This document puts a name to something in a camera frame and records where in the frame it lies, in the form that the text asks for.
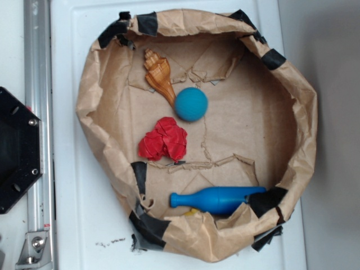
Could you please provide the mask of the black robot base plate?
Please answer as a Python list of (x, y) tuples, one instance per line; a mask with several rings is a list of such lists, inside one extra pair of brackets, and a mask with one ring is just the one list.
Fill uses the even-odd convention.
[(1, 214), (42, 175), (41, 120), (1, 87)]

